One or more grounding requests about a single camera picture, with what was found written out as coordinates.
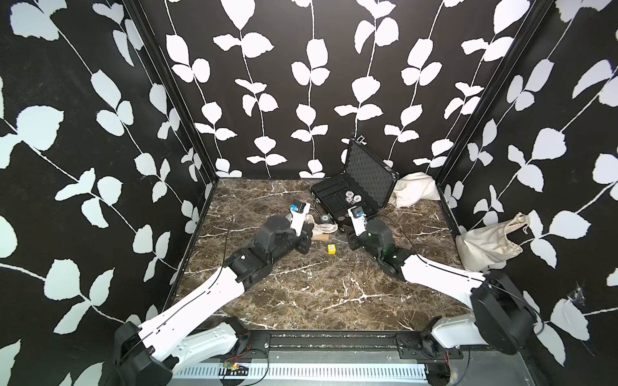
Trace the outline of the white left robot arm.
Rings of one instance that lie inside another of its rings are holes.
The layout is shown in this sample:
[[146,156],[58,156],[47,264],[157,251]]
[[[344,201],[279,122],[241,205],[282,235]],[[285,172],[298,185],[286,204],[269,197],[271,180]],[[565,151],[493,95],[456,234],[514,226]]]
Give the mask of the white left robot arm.
[[270,275],[292,250],[306,254],[314,226],[270,217],[257,236],[228,257],[211,278],[164,313],[140,325],[126,322],[114,334],[112,385],[166,385],[199,362],[247,348],[248,331],[236,318],[198,331],[217,310]]

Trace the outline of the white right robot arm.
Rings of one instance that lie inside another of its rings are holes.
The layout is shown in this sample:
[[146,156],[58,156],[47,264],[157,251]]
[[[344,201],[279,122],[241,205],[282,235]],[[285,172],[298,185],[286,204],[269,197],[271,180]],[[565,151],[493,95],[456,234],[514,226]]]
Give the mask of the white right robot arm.
[[351,217],[346,233],[351,249],[362,248],[391,278],[428,287],[463,303],[472,311],[451,318],[435,317],[413,346],[429,357],[460,346],[489,346],[514,355],[534,332],[537,315],[508,276],[469,273],[433,262],[396,246],[379,219]]

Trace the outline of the white cloth bag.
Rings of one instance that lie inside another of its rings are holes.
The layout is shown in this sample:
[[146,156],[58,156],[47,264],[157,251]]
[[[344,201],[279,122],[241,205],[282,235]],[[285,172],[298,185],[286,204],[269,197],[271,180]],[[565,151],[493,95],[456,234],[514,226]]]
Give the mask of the white cloth bag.
[[439,190],[431,176],[415,172],[397,181],[389,203],[397,208],[411,207],[422,199],[440,201]]

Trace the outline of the beige cloth bag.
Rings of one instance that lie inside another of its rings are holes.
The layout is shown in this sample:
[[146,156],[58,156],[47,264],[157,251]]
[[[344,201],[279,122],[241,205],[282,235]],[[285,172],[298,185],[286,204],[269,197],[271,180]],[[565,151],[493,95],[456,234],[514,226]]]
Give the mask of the beige cloth bag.
[[523,248],[508,235],[529,226],[528,215],[518,213],[513,220],[470,230],[455,238],[464,268],[472,272],[499,270],[509,259],[517,257]]

